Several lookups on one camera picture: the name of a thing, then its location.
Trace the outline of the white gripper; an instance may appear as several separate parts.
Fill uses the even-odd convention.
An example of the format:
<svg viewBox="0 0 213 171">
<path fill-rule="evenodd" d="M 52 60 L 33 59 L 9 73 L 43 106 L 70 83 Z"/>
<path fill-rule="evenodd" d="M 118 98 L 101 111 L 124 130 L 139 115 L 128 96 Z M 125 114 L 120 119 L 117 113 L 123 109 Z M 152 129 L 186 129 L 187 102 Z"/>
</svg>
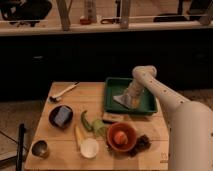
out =
<svg viewBox="0 0 213 171">
<path fill-rule="evenodd" d="M 125 90 L 125 104 L 127 106 L 138 106 L 143 92 L 144 86 L 138 81 L 133 80 Z"/>
</svg>

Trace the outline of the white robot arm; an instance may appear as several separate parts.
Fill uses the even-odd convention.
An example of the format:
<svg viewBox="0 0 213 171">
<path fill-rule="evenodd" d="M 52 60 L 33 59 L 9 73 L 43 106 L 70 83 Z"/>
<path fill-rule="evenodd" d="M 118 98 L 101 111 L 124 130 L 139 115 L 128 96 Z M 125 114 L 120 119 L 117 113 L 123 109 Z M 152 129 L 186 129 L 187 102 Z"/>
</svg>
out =
<svg viewBox="0 0 213 171">
<path fill-rule="evenodd" d="M 156 74 L 154 66 L 136 66 L 124 102 L 137 108 L 146 88 L 169 109 L 168 171 L 213 171 L 213 110 L 159 82 Z"/>
</svg>

